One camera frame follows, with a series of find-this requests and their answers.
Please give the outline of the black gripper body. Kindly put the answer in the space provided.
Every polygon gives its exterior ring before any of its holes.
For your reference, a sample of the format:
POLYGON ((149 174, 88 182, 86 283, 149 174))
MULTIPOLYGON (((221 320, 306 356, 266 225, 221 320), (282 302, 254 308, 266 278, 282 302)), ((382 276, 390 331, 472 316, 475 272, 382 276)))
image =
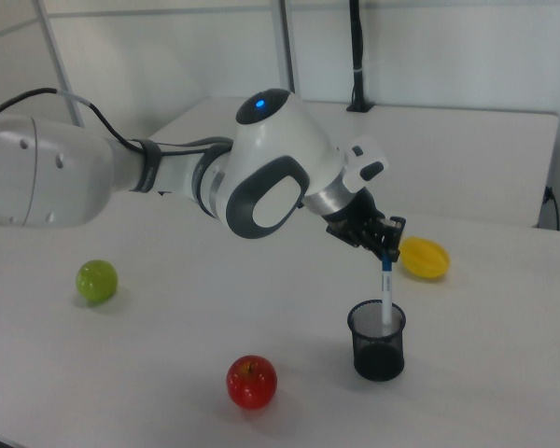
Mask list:
POLYGON ((362 228, 366 222, 381 222, 385 214, 379 211, 368 189, 360 190, 342 210, 325 216, 326 232, 353 246, 362 246, 362 228))

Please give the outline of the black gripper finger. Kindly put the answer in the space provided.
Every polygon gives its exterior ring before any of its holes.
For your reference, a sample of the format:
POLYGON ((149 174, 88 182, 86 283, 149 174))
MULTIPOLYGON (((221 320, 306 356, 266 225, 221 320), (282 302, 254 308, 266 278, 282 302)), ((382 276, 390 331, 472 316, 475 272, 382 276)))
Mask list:
POLYGON ((362 245, 376 257, 382 257, 385 252, 386 224, 384 222, 366 222, 362 228, 362 245))
POLYGON ((390 217, 386 223, 385 256, 390 261, 399 259, 399 245, 406 226, 404 217, 390 217))

